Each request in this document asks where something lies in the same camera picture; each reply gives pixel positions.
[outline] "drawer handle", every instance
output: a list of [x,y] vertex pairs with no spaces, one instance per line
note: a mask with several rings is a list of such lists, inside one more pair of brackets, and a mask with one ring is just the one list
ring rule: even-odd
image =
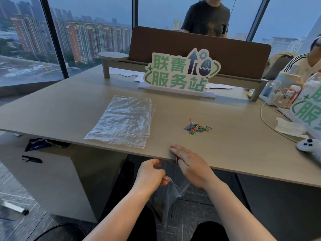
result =
[[39,158],[35,158],[35,157],[31,157],[31,156],[26,156],[26,155],[23,155],[23,156],[22,156],[22,161],[42,163],[42,160],[40,160]]

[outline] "beige desk surface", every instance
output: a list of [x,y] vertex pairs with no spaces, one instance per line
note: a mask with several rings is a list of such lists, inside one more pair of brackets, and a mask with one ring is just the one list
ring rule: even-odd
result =
[[[104,79],[100,65],[4,105],[0,130],[167,160],[174,159],[170,145],[178,143],[212,168],[321,187],[320,167],[261,121],[263,102],[235,98],[246,98],[243,89],[217,89],[211,99],[138,89],[134,77],[110,76]],[[114,95],[151,98],[156,105],[145,149],[83,139]],[[276,126],[282,116],[264,107],[263,117]],[[188,134],[183,128],[190,118],[213,130]]]

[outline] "sky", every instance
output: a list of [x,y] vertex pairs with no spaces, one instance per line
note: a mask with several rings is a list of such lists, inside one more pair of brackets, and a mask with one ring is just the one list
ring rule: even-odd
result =
[[[14,2],[30,0],[11,0]],[[131,0],[48,0],[51,7],[70,10],[73,16],[101,17],[111,22],[132,23]],[[173,20],[183,21],[188,8],[199,0],[139,0],[138,24],[153,28],[172,28]],[[222,0],[231,13],[229,36],[248,33],[262,0]],[[255,42],[263,38],[307,36],[321,16],[321,0],[270,0]]]

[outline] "plastic bag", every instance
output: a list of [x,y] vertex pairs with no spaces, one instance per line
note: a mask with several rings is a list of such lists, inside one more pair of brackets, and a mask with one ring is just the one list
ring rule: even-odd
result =
[[154,111],[151,99],[115,95],[85,139],[144,148]]
[[159,186],[150,197],[150,203],[155,216],[162,223],[163,237],[167,240],[167,219],[171,205],[175,200],[183,196],[190,182],[183,175],[179,165],[170,161],[163,161],[158,169],[164,169],[166,176],[171,178],[167,186]]

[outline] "left hand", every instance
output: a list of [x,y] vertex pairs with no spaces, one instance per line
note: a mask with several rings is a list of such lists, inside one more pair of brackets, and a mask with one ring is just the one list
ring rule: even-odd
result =
[[162,161],[159,159],[151,159],[141,164],[133,189],[143,192],[149,198],[159,185],[167,185],[171,179],[165,176],[165,170],[155,169],[161,166]]

